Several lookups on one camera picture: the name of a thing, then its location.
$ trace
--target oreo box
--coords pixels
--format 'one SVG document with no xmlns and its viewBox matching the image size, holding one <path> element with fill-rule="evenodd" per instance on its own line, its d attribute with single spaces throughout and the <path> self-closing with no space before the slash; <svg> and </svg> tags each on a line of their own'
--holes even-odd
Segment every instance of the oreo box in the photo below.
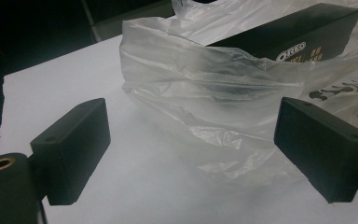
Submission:
<svg viewBox="0 0 358 224">
<path fill-rule="evenodd" d="M 322 61 L 341 54 L 358 8 L 320 3 L 211 44 L 279 62 Z"/>
</svg>

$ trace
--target oreo logo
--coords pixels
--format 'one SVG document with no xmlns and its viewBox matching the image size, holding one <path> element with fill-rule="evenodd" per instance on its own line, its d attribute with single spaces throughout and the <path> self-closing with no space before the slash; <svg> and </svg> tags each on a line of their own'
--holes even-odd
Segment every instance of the oreo logo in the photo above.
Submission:
<svg viewBox="0 0 358 224">
<path fill-rule="evenodd" d="M 290 56 L 294 55 L 295 53 L 300 52 L 306 47 L 306 43 L 302 42 L 301 44 L 297 44 L 290 49 L 285 50 L 284 52 L 280 53 L 276 59 L 277 62 L 283 62 L 288 59 Z"/>
</svg>

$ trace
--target white plastic bag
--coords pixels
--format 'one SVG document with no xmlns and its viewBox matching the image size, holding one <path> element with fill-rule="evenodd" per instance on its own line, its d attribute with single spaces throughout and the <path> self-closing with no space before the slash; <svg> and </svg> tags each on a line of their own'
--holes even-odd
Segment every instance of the white plastic bag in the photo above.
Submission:
<svg viewBox="0 0 358 224">
<path fill-rule="evenodd" d="M 358 22 L 344 53 L 324 62 L 277 63 L 203 45 L 319 2 L 358 7 L 344 0 L 172 0 L 176 18 L 123 23 L 123 89 L 214 183 L 299 179 L 272 140 L 280 100 L 313 102 L 358 127 Z"/>
</svg>

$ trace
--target white table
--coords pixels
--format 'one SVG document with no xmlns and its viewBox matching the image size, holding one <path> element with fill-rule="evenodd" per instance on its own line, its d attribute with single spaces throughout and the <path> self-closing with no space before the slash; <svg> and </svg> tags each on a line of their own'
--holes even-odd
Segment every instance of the white table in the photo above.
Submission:
<svg viewBox="0 0 358 224">
<path fill-rule="evenodd" d="M 112 143 L 77 203 L 44 200 L 49 223 L 358 223 L 358 194 L 353 203 L 328 204 L 306 179 L 235 194 L 214 189 L 121 89 L 120 40 L 5 78 L 2 154 L 30 156 L 29 143 L 55 120 L 84 101 L 106 99 Z"/>
</svg>

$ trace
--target metal ring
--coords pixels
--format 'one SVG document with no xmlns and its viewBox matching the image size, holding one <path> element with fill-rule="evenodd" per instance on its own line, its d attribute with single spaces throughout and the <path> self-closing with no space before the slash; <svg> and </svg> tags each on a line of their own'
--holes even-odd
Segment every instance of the metal ring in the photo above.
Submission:
<svg viewBox="0 0 358 224">
<path fill-rule="evenodd" d="M 5 170 L 7 167 L 11 166 L 15 161 L 16 159 L 12 157 L 0 159 L 0 171 Z"/>
</svg>

